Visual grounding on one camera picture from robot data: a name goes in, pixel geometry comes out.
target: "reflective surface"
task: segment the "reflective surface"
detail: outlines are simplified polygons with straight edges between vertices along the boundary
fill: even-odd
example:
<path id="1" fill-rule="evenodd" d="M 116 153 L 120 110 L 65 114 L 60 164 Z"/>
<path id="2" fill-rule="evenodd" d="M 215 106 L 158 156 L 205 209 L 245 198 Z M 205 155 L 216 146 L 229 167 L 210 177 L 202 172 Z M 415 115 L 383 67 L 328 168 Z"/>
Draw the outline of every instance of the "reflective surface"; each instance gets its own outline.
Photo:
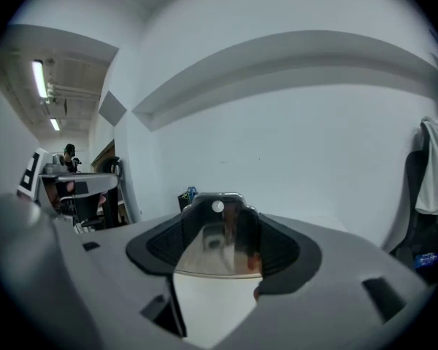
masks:
<path id="1" fill-rule="evenodd" d="M 211 198 L 207 193 L 197 195 L 183 210 L 183 229 L 197 229 L 198 224 L 201 228 L 183 252 L 176 272 L 225 279 L 259 277 L 256 210 L 239 194 Z M 193 211 L 201 217 L 194 216 Z"/>

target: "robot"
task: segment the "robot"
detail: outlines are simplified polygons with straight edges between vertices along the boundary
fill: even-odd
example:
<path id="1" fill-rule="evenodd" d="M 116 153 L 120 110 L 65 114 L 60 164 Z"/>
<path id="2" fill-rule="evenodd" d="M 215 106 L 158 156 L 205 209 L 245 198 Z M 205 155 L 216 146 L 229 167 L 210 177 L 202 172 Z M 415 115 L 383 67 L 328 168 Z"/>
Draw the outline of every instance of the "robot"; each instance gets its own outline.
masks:
<path id="1" fill-rule="evenodd" d="M 234 245 L 259 260 L 263 278 L 255 309 L 214 349 L 381 349 L 431 294 L 370 242 L 262 214 L 233 192 L 199 193 L 179 214 L 77 235 L 65 217 L 91 215 L 95 198 L 118 178 L 58 170 L 57 158 L 38 150 L 20 183 L 33 202 L 0 198 L 0 281 L 63 348 L 194 349 L 183 340 L 188 326 L 173 275 L 198 239 L 200 260 L 224 259 Z M 68 182 L 74 192 L 65 192 Z M 199 313 L 203 320 L 214 314 Z"/>

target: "small light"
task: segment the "small light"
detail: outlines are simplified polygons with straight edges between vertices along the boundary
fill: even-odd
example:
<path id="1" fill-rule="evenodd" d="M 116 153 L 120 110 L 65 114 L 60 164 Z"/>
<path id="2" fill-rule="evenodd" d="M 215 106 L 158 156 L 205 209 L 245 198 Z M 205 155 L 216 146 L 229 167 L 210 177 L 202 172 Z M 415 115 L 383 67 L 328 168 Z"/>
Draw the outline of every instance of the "small light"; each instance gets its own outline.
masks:
<path id="1" fill-rule="evenodd" d="M 221 213 L 224 210 L 224 203 L 222 201 L 214 201 L 212 203 L 212 210 L 215 213 Z"/>
<path id="2" fill-rule="evenodd" d="M 58 127 L 58 123 L 56 119 L 51 118 L 50 122 L 52 123 L 52 126 L 55 128 L 56 131 L 60 131 L 60 127 Z"/>
<path id="3" fill-rule="evenodd" d="M 47 98 L 47 90 L 45 89 L 44 69 L 42 68 L 42 61 L 32 61 L 32 71 L 34 73 L 34 81 L 36 82 L 37 92 L 39 96 Z"/>

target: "black slot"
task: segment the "black slot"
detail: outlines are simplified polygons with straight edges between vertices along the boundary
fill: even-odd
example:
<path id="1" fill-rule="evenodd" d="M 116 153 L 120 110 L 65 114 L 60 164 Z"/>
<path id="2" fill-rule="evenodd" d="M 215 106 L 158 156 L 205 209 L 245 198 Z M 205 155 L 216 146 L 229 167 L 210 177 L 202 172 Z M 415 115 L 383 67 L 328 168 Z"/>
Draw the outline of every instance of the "black slot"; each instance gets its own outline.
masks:
<path id="1" fill-rule="evenodd" d="M 384 322 L 387 322 L 406 306 L 404 300 L 397 295 L 382 277 L 365 280 L 362 282 L 362 285 L 370 295 Z"/>
<path id="2" fill-rule="evenodd" d="M 140 314 L 170 333 L 178 337 L 186 337 L 183 320 L 179 323 L 179 316 L 176 315 L 174 310 L 175 302 L 173 297 L 167 300 L 162 295 L 158 295 L 141 310 Z"/>
<path id="3" fill-rule="evenodd" d="M 77 195 L 87 195 L 89 193 L 88 184 L 86 182 L 75 182 L 74 192 Z"/>
<path id="4" fill-rule="evenodd" d="M 90 250 L 99 248 L 100 245 L 98 243 L 94 242 L 94 241 L 89 241 L 87 243 L 84 243 L 82 245 L 82 247 L 85 248 L 85 251 L 89 252 Z"/>

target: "cap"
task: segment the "cap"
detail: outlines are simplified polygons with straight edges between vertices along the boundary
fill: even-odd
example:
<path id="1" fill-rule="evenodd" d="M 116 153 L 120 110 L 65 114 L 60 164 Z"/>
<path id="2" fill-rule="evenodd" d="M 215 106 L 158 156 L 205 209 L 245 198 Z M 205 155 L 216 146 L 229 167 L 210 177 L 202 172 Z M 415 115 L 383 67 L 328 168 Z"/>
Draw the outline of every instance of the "cap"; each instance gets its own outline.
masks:
<path id="1" fill-rule="evenodd" d="M 68 153 L 72 157 L 74 157 L 74 145 L 73 144 L 67 144 L 65 147 L 64 152 Z"/>

